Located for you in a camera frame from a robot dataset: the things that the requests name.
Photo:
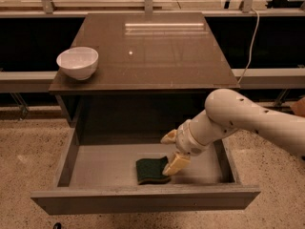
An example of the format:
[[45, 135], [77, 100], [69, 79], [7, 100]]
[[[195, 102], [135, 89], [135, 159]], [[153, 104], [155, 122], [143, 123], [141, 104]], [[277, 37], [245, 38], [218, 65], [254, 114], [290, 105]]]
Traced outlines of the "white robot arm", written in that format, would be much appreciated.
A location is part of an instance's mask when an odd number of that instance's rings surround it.
[[304, 117], [269, 110], [236, 91], [218, 89], [207, 96], [204, 111], [162, 137], [163, 144], [177, 148], [163, 174], [178, 173], [193, 156], [237, 130], [255, 133], [298, 158], [305, 157]]

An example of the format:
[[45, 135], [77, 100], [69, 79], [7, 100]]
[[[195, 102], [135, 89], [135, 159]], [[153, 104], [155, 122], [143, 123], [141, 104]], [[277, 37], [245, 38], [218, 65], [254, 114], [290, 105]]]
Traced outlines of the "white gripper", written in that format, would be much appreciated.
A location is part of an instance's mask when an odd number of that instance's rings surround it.
[[174, 153], [171, 156], [162, 172], [164, 176], [175, 175], [190, 164], [191, 156], [199, 156], [210, 148], [209, 145], [202, 145], [194, 139], [190, 129], [190, 122], [189, 119], [186, 120], [177, 130], [169, 131], [160, 140], [162, 144], [175, 143], [176, 148], [183, 153]]

